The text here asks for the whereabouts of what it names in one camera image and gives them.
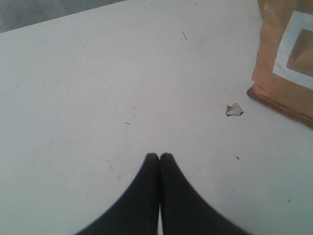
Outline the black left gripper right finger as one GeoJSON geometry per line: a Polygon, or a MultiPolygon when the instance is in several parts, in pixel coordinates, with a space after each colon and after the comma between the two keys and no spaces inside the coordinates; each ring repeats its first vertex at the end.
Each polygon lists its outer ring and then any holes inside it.
{"type": "Polygon", "coordinates": [[[165,235],[246,235],[194,190],[170,153],[160,156],[162,230],[165,235]]]}

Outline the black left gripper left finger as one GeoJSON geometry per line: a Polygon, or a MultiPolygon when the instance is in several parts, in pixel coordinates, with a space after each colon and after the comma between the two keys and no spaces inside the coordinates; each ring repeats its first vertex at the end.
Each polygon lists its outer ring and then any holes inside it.
{"type": "Polygon", "coordinates": [[[79,235],[156,235],[159,216],[159,158],[148,153],[125,192],[79,235]]]}

